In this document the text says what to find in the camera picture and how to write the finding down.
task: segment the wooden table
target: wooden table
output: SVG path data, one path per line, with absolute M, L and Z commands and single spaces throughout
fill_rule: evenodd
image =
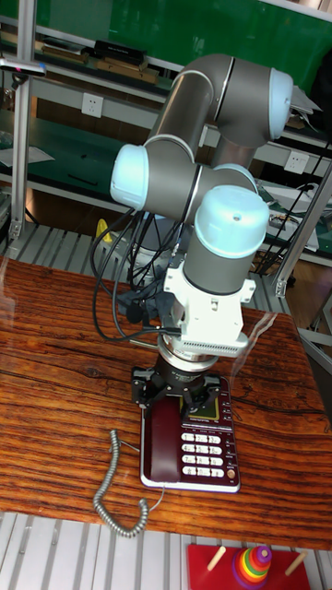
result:
M 0 281 L 0 510 L 99 522 L 92 498 L 110 462 L 109 430 L 139 445 L 130 372 L 156 353 L 98 337 L 93 287 L 90 277 L 12 261 Z M 244 310 L 247 333 L 263 314 Z M 99 315 L 115 335 L 104 294 Z M 226 377 L 231 366 L 218 364 Z M 167 490 L 148 527 L 332 549 L 332 432 L 289 316 L 258 338 L 232 405 L 240 492 Z M 105 504 L 132 525 L 142 496 L 152 505 L 160 492 L 143 488 L 137 453 L 122 447 Z

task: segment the telephone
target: telephone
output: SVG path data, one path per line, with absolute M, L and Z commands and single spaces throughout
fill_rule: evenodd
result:
M 140 477 L 152 488 L 228 491 L 240 488 L 230 388 L 211 406 L 181 419 L 182 398 L 166 395 L 142 410 Z

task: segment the telephone keypad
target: telephone keypad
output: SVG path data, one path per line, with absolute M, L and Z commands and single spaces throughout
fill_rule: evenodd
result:
M 213 479 L 214 485 L 223 479 L 222 485 L 233 485 L 237 472 L 234 439 L 227 431 L 210 434 L 206 432 L 183 432 L 182 471 L 190 479 L 195 477 Z
M 198 467 L 197 468 L 197 475 L 203 476 L 204 478 L 209 478 L 210 477 L 210 470 L 207 469 L 206 467 Z
M 195 476 L 196 475 L 196 468 L 195 467 L 184 467 L 183 472 L 187 476 Z
M 198 465 L 209 465 L 209 457 L 196 457 Z
M 183 441 L 194 441 L 195 440 L 195 435 L 191 434 L 191 432 L 184 432 L 184 434 L 181 435 L 181 438 Z
M 184 454 L 183 461 L 184 463 L 195 463 L 196 457 L 194 454 Z
M 197 444 L 196 445 L 196 452 L 197 453 L 208 454 L 208 446 L 205 446 L 203 444 Z
M 219 459 L 218 457 L 211 457 L 210 464 L 214 465 L 214 466 L 222 466 L 223 461 L 222 461 L 222 459 Z
M 195 445 L 194 444 L 183 444 L 182 450 L 185 453 L 194 453 L 195 452 Z
M 208 442 L 208 437 L 206 434 L 196 434 L 195 435 L 195 440 L 197 443 L 207 443 Z
M 221 451 L 221 449 L 220 449 L 219 446 L 210 446 L 208 448 L 209 448 L 209 453 L 210 454 L 221 454 L 222 453 L 222 451 Z
M 211 476 L 213 478 L 223 478 L 225 475 L 222 469 L 211 469 Z
M 209 436 L 208 437 L 208 442 L 210 444 L 220 444 L 221 443 L 221 438 L 219 436 Z

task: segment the yellow object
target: yellow object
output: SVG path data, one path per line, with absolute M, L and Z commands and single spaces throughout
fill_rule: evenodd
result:
M 98 221 L 97 231 L 96 231 L 96 238 L 99 238 L 101 233 L 107 230 L 107 223 L 105 219 L 100 219 Z M 106 233 L 106 235 L 102 238 L 104 242 L 111 243 L 113 241 L 112 236 L 110 233 Z

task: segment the electrical outlet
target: electrical outlet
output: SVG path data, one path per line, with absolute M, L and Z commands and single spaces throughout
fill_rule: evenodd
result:
M 84 92 L 81 111 L 84 114 L 89 114 L 90 117 L 98 117 L 100 119 L 102 104 L 103 98 L 101 96 Z
M 294 172 L 295 174 L 302 174 L 308 160 L 308 154 L 303 154 L 301 151 L 292 151 L 284 166 L 284 170 Z

